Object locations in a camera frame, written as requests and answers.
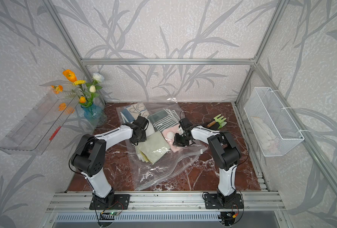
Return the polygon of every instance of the wooden handle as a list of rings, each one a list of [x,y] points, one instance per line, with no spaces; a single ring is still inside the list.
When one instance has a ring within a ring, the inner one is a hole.
[[[216,122],[215,122],[215,120],[214,120],[213,122],[211,122],[210,124],[208,124],[206,127],[209,128],[209,127],[213,126],[215,123],[216,123]]]

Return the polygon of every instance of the red item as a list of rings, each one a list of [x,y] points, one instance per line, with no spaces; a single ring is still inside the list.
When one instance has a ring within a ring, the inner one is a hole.
[[[50,141],[56,136],[57,132],[61,129],[61,126],[59,126],[55,132],[52,134],[51,138],[50,138]]]

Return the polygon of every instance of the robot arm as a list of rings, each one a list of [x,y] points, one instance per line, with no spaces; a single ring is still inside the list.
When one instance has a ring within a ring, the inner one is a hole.
[[[187,119],[180,120],[184,133],[176,133],[174,145],[188,146],[190,140],[196,139],[207,143],[212,151],[214,162],[219,166],[218,201],[224,208],[230,208],[235,198],[235,171],[241,157],[240,150],[229,132],[213,131],[203,126],[193,126]]]
[[[110,147],[123,140],[129,139],[130,143],[137,144],[146,141],[145,127],[148,120],[142,116],[133,123],[127,123],[120,127],[98,135],[84,135],[77,150],[71,157],[71,164],[81,171],[93,188],[95,198],[109,207],[113,203],[114,189],[108,183],[103,172],[105,152]]]

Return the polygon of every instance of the white round object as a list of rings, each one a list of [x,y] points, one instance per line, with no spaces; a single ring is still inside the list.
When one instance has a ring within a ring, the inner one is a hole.
[[[174,134],[172,131],[170,131],[170,132],[167,133],[166,137],[167,137],[168,139],[174,139],[175,134]]]

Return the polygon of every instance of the pink cloth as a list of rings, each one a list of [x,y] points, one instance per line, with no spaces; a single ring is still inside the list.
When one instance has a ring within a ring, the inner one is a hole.
[[[175,153],[178,152],[182,147],[177,147],[172,145],[174,143],[175,134],[179,133],[180,125],[175,125],[173,127],[163,130],[162,135],[166,139],[167,143],[170,145],[171,150]]]

